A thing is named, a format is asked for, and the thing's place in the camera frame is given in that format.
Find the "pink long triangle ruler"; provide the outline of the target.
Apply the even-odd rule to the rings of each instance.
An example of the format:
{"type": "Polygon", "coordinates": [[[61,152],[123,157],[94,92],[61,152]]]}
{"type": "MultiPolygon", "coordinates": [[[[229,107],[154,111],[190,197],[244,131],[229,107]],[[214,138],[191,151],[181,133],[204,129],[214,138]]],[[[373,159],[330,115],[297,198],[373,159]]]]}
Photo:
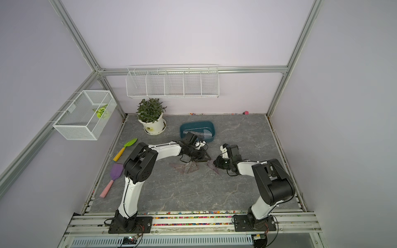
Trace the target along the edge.
{"type": "Polygon", "coordinates": [[[186,164],[170,164],[170,167],[182,175],[185,174],[186,164]]]}

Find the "clear straight ruler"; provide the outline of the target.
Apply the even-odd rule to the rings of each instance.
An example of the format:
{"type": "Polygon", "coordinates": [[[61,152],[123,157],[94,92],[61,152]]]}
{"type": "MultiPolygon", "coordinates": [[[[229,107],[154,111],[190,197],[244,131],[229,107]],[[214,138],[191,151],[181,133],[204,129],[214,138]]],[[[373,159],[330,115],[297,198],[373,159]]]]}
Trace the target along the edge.
{"type": "Polygon", "coordinates": [[[203,139],[202,133],[203,129],[198,129],[198,130],[184,130],[182,137],[185,137],[188,133],[192,133],[193,135],[196,135],[197,137],[203,139]]]}

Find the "pink small triangle ruler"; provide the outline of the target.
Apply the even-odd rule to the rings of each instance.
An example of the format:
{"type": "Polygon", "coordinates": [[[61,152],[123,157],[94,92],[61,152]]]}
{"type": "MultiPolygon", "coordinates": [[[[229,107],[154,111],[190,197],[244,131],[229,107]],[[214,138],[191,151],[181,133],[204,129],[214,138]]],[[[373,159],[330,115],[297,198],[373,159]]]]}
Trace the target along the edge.
{"type": "Polygon", "coordinates": [[[190,173],[193,173],[193,172],[195,172],[197,170],[198,170],[197,164],[194,161],[192,161],[192,162],[189,162],[189,163],[186,164],[185,174],[190,174],[190,173]]]}

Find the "blue protractor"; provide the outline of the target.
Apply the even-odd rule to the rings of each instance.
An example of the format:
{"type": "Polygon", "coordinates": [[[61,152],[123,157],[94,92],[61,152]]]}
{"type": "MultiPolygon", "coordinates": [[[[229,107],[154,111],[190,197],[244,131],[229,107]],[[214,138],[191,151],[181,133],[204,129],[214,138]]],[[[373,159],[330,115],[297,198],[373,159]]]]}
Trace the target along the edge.
{"type": "Polygon", "coordinates": [[[213,134],[211,131],[203,129],[202,137],[204,140],[211,139],[213,137],[213,134]]]}

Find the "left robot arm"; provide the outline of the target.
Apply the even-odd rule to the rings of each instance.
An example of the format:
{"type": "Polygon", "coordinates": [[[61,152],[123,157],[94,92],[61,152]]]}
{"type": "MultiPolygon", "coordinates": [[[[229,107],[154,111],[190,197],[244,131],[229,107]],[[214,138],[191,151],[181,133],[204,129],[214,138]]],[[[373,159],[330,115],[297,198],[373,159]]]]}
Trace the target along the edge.
{"type": "Polygon", "coordinates": [[[191,132],[180,141],[159,145],[138,143],[124,163],[125,188],[114,218],[127,221],[137,214],[143,184],[158,160],[187,156],[190,158],[188,162],[207,162],[211,159],[207,149],[208,144],[191,132]]]}

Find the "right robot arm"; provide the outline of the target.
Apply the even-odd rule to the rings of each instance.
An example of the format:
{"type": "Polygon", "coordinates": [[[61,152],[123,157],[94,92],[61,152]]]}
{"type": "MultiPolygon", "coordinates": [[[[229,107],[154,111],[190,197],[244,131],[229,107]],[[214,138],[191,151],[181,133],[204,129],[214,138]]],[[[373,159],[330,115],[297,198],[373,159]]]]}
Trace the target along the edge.
{"type": "Polygon", "coordinates": [[[291,201],[296,189],[290,175],[283,169],[279,160],[244,160],[237,145],[223,144],[221,154],[214,161],[216,168],[232,172],[233,176],[250,176],[255,179],[259,198],[249,208],[248,216],[253,221],[261,221],[280,204],[291,201]]]}

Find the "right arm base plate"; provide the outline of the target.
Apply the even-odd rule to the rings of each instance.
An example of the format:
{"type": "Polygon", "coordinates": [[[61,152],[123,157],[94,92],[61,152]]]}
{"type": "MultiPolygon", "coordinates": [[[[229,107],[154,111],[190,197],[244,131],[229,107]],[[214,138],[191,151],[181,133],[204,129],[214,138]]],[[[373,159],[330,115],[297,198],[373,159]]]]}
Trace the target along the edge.
{"type": "Polygon", "coordinates": [[[273,216],[268,216],[261,220],[257,220],[253,214],[247,215],[233,215],[231,221],[236,232],[249,231],[276,231],[276,221],[273,216]]]}

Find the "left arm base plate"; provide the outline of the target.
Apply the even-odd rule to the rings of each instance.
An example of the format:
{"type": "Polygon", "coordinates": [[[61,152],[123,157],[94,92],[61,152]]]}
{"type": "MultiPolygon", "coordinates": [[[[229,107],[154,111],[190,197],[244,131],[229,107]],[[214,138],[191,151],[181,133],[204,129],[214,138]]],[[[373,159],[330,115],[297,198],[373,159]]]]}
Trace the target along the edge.
{"type": "Polygon", "coordinates": [[[114,218],[110,224],[109,234],[147,234],[151,232],[152,217],[114,218]]]}

